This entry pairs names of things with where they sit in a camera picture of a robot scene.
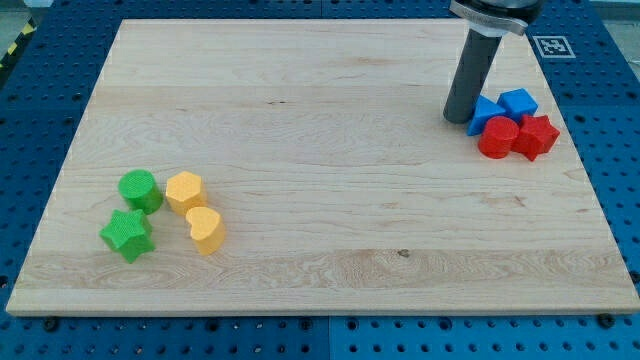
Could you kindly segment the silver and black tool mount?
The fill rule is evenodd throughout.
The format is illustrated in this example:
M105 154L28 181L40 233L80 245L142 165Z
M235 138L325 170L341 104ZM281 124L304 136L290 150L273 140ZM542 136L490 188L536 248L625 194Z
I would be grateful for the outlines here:
M451 0L449 10L486 37L522 36L540 15L544 0Z

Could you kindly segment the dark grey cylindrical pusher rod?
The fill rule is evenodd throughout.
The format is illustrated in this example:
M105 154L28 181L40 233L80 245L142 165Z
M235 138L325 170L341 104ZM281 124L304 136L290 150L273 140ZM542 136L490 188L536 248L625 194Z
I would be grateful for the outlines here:
M443 109L444 119L467 123L473 116L501 37L488 37L469 30Z

